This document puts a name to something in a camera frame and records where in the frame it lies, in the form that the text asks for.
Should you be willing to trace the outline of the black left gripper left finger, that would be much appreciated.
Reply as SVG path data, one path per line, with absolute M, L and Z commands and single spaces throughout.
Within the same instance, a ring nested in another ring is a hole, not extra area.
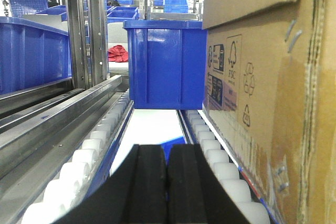
M 167 223 L 160 145 L 134 145 L 107 181 L 56 223 Z

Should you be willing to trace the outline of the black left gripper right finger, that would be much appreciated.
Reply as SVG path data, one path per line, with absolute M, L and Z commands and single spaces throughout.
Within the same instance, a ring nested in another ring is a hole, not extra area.
M 175 144 L 167 166 L 168 223 L 249 223 L 199 145 Z

